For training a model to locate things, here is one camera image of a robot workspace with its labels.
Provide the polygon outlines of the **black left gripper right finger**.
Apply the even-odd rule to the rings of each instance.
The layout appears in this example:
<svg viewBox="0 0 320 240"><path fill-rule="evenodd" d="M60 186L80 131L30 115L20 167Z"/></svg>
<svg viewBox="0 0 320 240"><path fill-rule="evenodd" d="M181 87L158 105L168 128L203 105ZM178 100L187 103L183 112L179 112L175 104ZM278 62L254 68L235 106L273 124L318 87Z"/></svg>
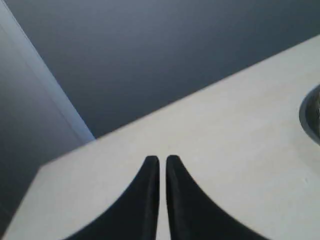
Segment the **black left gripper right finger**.
<svg viewBox="0 0 320 240"><path fill-rule="evenodd" d="M177 155L166 159L166 204L173 240L262 240L215 204Z"/></svg>

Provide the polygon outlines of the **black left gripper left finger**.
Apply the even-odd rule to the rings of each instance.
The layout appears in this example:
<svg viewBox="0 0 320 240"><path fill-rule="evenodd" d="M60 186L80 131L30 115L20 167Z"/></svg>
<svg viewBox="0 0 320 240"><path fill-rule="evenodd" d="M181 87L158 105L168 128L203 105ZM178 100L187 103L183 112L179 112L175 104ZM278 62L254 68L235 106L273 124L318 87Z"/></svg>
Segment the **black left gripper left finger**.
<svg viewBox="0 0 320 240"><path fill-rule="evenodd" d="M160 203L160 161L147 156L121 196L68 240L154 240Z"/></svg>

